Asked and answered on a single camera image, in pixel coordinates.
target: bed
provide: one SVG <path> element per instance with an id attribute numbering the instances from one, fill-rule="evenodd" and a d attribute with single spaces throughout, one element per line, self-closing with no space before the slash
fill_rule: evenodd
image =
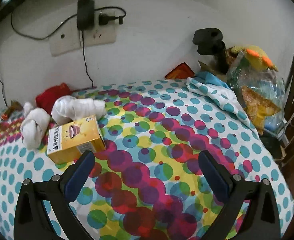
<path id="1" fill-rule="evenodd" d="M 77 200 L 70 203 L 94 239 L 200 239 L 222 208 L 198 166 L 203 149 L 231 173 L 271 181 L 284 234 L 294 213 L 288 186 L 255 128 L 250 122 L 246 125 L 248 117 L 222 107 L 217 96 L 230 100 L 213 89 L 191 79 L 74 93 L 105 100 L 107 108 L 99 120 L 107 149 L 95 153 L 95 166 Z M 13 239 L 22 181 L 49 180 L 74 163 L 54 165 L 47 157 L 48 133 L 39 149 L 27 151 L 19 131 L 22 120 L 16 113 L 0 125 L 0 231 L 8 240 Z M 56 233 L 66 239 L 49 202 L 44 205 Z M 247 207 L 244 203 L 227 238 L 237 233 Z"/>

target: white wall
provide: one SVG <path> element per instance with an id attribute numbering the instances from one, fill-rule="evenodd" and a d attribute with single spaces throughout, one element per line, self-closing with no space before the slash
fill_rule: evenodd
<path id="1" fill-rule="evenodd" d="M 262 47 L 286 78 L 294 53 L 294 4 L 291 0 L 95 0 L 128 12 L 114 44 L 86 48 L 95 85 L 162 78 L 186 61 L 198 69 L 197 29 L 216 27 L 226 47 Z M 15 11 L 24 33 L 44 36 L 47 26 L 76 13 L 77 0 L 28 0 Z M 88 87 L 81 50 L 52 57 L 48 41 L 16 35 L 9 16 L 0 23 L 0 74 L 7 100 L 33 101 L 46 88 L 66 82 Z M 0 85 L 0 107 L 4 106 Z"/>

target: orange star-shaped package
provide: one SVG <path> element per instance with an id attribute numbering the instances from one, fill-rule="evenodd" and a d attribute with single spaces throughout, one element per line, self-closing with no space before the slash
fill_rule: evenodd
<path id="1" fill-rule="evenodd" d="M 247 86 L 242 86 L 241 92 L 246 104 L 245 111 L 253 125 L 257 128 L 258 133 L 262 135 L 265 117 L 278 113 L 280 108 Z"/>

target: red cloth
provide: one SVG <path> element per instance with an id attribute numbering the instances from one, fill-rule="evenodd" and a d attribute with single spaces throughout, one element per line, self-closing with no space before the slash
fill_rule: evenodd
<path id="1" fill-rule="evenodd" d="M 61 83 L 59 86 L 54 86 L 46 89 L 43 93 L 36 96 L 37 107 L 43 108 L 50 116 L 55 101 L 63 96 L 71 94 L 71 90 L 65 83 Z"/>

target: white switch plate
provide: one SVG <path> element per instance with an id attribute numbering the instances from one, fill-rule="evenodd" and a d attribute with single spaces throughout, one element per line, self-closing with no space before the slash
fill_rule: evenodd
<path id="1" fill-rule="evenodd" d="M 60 24 L 61 21 L 51 23 L 48 26 L 48 33 L 51 33 Z M 52 56 L 58 56 L 75 49 L 80 49 L 76 17 L 70 19 L 58 32 L 49 38 L 49 46 Z"/>
<path id="2" fill-rule="evenodd" d="M 109 9 L 103 12 L 97 11 L 95 13 L 95 26 L 91 30 L 84 31 L 85 47 L 114 43 L 116 41 L 116 27 L 115 21 L 110 21 L 107 25 L 99 26 L 98 16 L 100 13 L 115 16 L 115 10 Z"/>

